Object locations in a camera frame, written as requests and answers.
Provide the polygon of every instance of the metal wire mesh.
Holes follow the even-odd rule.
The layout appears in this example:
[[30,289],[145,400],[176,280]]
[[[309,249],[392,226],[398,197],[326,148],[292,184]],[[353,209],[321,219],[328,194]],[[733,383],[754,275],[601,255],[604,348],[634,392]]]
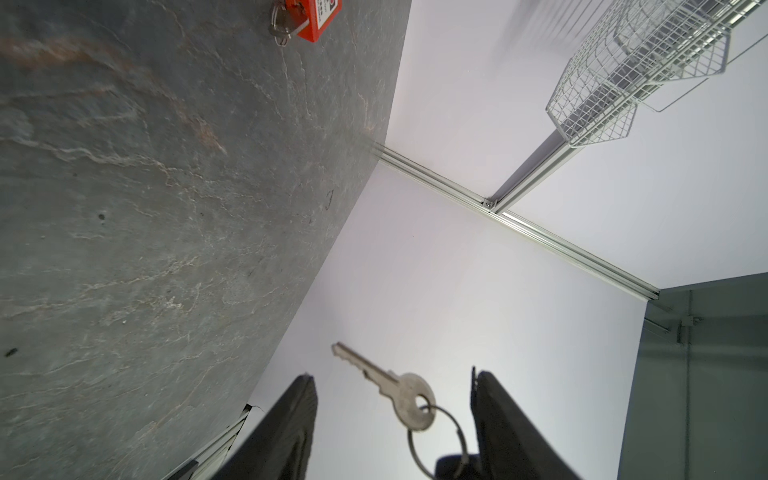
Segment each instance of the metal wire mesh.
[[663,83],[722,73],[731,25],[757,0],[614,0],[568,62],[547,105],[575,146],[626,137]]

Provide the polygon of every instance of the white panel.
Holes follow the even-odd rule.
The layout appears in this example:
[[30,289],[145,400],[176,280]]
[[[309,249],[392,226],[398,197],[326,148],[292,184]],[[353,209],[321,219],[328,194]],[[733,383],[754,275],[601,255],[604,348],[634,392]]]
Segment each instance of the white panel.
[[[379,165],[263,374],[268,409],[296,375],[319,410],[307,478],[423,478],[406,430],[342,340],[386,369],[416,372],[462,424],[472,366],[493,372],[564,460],[615,480],[644,302],[515,232]],[[427,465],[458,451],[438,417],[416,435]]]
[[489,197],[554,131],[545,106],[608,0],[413,0],[386,145]]
[[[767,32],[763,6],[733,51]],[[660,288],[768,271],[766,78],[768,41],[668,110],[641,108],[629,138],[587,147],[512,210]]]

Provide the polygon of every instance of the white label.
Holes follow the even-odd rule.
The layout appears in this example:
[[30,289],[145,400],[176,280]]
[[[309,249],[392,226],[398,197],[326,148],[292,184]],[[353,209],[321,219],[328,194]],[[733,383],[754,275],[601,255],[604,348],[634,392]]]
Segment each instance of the white label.
[[317,28],[322,28],[323,24],[331,16],[336,6],[339,4],[339,0],[315,0],[315,8],[317,9]]

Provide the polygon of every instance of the metal ring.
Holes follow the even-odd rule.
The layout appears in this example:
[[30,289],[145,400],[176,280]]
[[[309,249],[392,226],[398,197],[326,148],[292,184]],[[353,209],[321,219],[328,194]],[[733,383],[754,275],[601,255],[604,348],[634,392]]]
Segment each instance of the metal ring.
[[[469,463],[469,453],[467,452],[467,441],[464,438],[464,432],[462,432],[462,427],[456,422],[456,419],[453,418],[453,415],[448,413],[448,411],[440,406],[437,405],[424,405],[419,407],[420,409],[435,409],[439,410],[440,412],[445,413],[448,418],[451,419],[453,422],[453,425],[456,425],[456,435],[458,435],[458,441],[462,444],[462,460],[458,464],[458,470],[456,470],[456,473],[453,474],[453,478],[458,478],[462,472],[464,471],[464,467]],[[416,466],[419,467],[419,469],[424,472],[424,475],[431,478],[432,480],[440,480],[439,478],[436,478],[432,473],[427,470],[427,468],[424,466],[421,460],[419,460],[419,456],[416,454],[416,448],[413,446],[413,430],[408,429],[408,447],[411,449],[411,456],[413,457],[414,462],[416,462]]]

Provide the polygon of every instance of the silver key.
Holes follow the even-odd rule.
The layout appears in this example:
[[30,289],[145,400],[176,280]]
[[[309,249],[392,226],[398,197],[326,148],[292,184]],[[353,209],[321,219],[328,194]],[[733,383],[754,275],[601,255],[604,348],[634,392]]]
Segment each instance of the silver key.
[[341,342],[333,344],[331,349],[333,355],[361,369],[368,380],[379,386],[379,393],[392,400],[395,414],[403,425],[419,431],[428,429],[435,421],[434,409],[421,409],[416,405],[416,399],[420,396],[424,397],[429,405],[437,405],[435,394],[422,377],[415,373],[398,376],[392,371],[385,372]]

